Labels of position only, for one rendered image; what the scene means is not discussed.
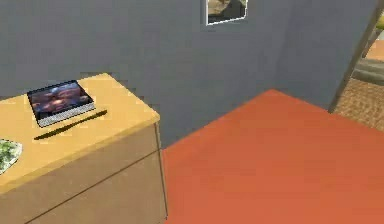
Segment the tan wooden chest of drawers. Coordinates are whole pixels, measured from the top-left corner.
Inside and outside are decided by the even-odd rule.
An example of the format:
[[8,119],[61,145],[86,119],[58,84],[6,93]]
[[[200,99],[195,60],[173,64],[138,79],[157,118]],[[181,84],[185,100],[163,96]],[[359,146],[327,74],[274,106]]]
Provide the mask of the tan wooden chest of drawers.
[[0,101],[0,139],[23,146],[0,175],[0,224],[164,224],[159,114],[108,73],[79,83],[95,110],[47,128],[26,95]]

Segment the white framed wall picture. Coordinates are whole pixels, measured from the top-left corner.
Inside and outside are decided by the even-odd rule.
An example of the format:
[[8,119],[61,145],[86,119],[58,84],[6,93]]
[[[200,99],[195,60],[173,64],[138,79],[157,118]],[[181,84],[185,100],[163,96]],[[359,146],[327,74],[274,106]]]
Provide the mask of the white framed wall picture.
[[245,19],[248,0],[205,0],[206,25]]

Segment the dark picture-cover book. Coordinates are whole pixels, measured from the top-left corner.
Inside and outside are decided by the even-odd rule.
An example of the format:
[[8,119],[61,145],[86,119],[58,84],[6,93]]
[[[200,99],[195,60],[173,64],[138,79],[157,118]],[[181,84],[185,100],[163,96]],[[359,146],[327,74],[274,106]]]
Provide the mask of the dark picture-cover book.
[[76,80],[29,91],[27,98],[41,128],[96,108],[93,98]]

